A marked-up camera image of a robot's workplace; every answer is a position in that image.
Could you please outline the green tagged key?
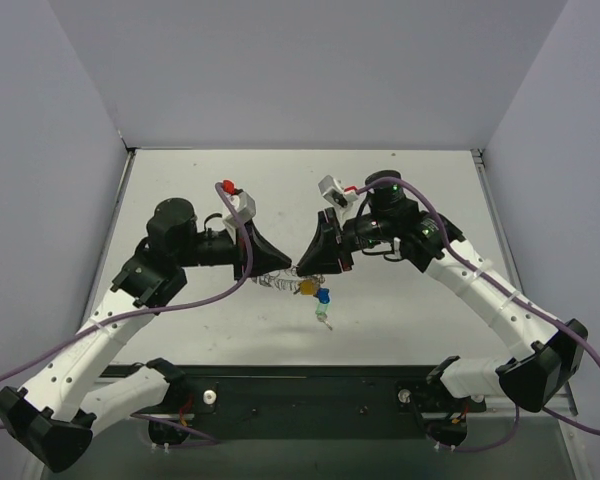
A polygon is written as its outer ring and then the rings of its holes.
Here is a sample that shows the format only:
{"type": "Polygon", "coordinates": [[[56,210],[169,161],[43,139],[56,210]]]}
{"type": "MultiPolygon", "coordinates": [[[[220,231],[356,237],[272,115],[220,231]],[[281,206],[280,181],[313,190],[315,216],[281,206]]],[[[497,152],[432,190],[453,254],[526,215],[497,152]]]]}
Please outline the green tagged key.
{"type": "Polygon", "coordinates": [[[327,310],[328,310],[330,303],[329,304],[321,304],[317,298],[316,298],[316,300],[317,300],[317,304],[316,304],[315,316],[316,316],[317,321],[322,323],[330,331],[332,331],[333,327],[328,320],[328,314],[327,314],[327,310]]]}

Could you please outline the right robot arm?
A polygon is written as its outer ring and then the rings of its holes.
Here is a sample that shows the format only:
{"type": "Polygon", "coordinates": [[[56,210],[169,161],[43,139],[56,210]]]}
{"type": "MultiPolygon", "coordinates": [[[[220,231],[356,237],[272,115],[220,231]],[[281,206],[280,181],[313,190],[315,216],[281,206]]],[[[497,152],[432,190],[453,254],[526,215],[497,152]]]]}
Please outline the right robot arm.
{"type": "Polygon", "coordinates": [[[577,320],[562,329],[530,312],[530,302],[506,282],[445,217],[435,218],[406,197],[401,175],[370,175],[360,199],[333,176],[318,184],[330,206],[318,214],[315,235],[297,272],[303,277],[352,269],[356,251],[389,245],[388,261],[406,260],[462,300],[501,339],[508,358],[452,356],[429,375],[454,398],[506,396],[520,408],[539,412],[576,373],[587,329],[577,320]]]}

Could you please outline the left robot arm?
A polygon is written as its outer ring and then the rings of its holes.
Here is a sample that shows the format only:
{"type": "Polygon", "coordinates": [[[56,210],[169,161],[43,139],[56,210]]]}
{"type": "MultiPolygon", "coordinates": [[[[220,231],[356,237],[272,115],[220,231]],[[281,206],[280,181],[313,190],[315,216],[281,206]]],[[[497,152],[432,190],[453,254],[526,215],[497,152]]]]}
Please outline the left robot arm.
{"type": "Polygon", "coordinates": [[[242,286],[290,267],[290,258],[255,227],[256,205],[248,193],[220,198],[221,231],[198,230],[193,205],[185,199],[159,203],[146,237],[75,336],[43,354],[43,369],[22,386],[0,390],[6,431],[52,472],[75,464],[112,424],[146,407],[169,412],[184,402],[184,374],[164,359],[106,387],[93,384],[134,335],[157,315],[176,310],[172,300],[186,286],[188,268],[230,266],[242,286]]]}

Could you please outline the metal disc with keyrings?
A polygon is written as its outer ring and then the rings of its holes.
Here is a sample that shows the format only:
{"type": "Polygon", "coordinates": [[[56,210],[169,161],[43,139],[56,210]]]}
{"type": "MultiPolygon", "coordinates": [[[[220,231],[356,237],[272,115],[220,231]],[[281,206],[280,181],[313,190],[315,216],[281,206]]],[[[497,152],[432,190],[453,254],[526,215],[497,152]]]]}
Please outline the metal disc with keyrings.
{"type": "Polygon", "coordinates": [[[303,279],[314,279],[320,284],[320,288],[325,282],[323,275],[301,276],[297,272],[297,267],[292,266],[286,270],[279,270],[269,274],[260,275],[252,278],[252,282],[256,285],[275,289],[278,291],[290,292],[294,294],[297,284],[303,279]]]}

